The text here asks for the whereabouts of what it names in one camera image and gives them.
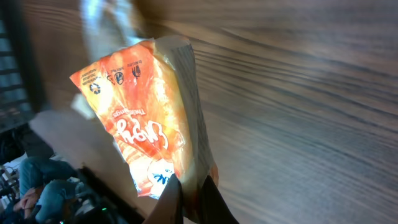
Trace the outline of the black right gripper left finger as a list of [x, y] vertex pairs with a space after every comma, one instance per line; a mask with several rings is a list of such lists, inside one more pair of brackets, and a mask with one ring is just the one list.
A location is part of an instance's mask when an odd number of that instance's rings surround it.
[[173, 174], [155, 208], [142, 224], [183, 224], [182, 186]]

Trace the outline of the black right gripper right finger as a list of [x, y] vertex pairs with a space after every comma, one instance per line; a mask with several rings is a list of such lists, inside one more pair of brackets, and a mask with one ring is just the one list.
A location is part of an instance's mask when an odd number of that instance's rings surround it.
[[198, 217], [203, 224], [239, 224], [209, 175], [199, 191]]

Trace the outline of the orange small box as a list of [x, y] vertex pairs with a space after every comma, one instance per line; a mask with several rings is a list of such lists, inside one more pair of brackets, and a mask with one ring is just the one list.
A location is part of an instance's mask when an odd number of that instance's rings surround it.
[[186, 214], [197, 220], [198, 193], [215, 162], [190, 41], [143, 40], [70, 78], [114, 138], [138, 196], [159, 198], [175, 175]]

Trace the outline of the snack bag brown white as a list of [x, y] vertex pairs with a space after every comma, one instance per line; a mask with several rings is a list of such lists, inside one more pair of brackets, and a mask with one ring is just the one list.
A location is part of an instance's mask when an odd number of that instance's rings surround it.
[[134, 0], [81, 0], [80, 17], [91, 62], [144, 39], [144, 18]]

